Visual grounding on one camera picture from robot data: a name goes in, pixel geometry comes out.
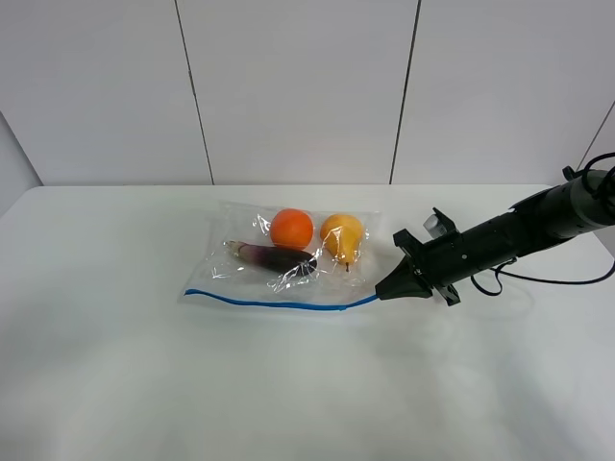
eggplant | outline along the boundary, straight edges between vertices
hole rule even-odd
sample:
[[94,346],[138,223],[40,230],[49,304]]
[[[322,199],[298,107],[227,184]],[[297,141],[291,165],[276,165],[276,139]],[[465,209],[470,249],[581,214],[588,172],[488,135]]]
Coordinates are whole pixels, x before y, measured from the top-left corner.
[[316,270],[316,258],[301,250],[280,247],[264,247],[244,242],[226,242],[234,256],[249,264],[268,269],[278,274],[307,276]]

white table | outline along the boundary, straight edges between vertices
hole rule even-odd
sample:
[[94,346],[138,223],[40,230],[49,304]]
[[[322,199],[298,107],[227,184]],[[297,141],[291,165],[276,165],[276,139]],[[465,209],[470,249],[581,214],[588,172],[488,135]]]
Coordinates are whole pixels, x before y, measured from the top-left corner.
[[[0,459],[612,459],[615,279],[506,279],[494,299],[466,280],[454,307],[405,299],[319,313],[178,301],[218,200],[378,209],[378,239],[397,252],[394,231],[428,238],[432,206],[465,230],[540,188],[28,192],[0,220]],[[584,235],[513,269],[589,279],[611,262]]]

orange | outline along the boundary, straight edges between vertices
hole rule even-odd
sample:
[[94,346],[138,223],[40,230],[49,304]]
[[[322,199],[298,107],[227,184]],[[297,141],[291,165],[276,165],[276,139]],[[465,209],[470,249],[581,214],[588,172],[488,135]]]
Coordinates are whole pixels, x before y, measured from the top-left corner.
[[314,225],[308,214],[300,209],[287,208],[276,214],[269,236],[276,247],[302,250],[311,241]]

plastic bag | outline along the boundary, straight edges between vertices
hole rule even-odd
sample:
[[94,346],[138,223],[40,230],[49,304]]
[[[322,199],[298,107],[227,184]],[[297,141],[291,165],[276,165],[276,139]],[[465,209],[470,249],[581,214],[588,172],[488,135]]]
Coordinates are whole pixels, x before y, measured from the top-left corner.
[[[314,310],[343,310],[376,299],[374,282],[369,277],[372,266],[369,247],[371,233],[380,217],[377,212],[303,210],[312,225],[311,240],[303,250],[309,254],[307,265],[304,264],[303,268],[294,265],[288,270],[275,271],[246,260],[245,255],[261,251],[250,245],[268,247],[264,249],[266,252],[276,248],[271,238],[272,221],[283,209],[287,208],[221,204],[219,217],[212,227],[208,255],[194,271],[184,295],[205,295],[241,305]],[[340,227],[338,230],[333,229],[334,235],[327,232],[325,239],[330,242],[329,245],[320,237],[321,227],[335,214],[345,215],[346,218],[342,219],[349,219],[351,223],[354,222],[352,217],[360,222],[362,235],[357,244],[353,245],[352,256],[348,255],[350,252],[341,258],[340,255],[332,254],[335,249],[329,238],[338,241],[337,232]]]

yellow pear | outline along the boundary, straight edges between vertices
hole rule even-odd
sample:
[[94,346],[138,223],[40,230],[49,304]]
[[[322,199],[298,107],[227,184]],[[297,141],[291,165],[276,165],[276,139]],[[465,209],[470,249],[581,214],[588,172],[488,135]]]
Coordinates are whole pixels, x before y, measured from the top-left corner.
[[320,228],[320,238],[325,248],[342,264],[348,266],[357,261],[358,245],[363,238],[361,222],[349,214],[334,214]]

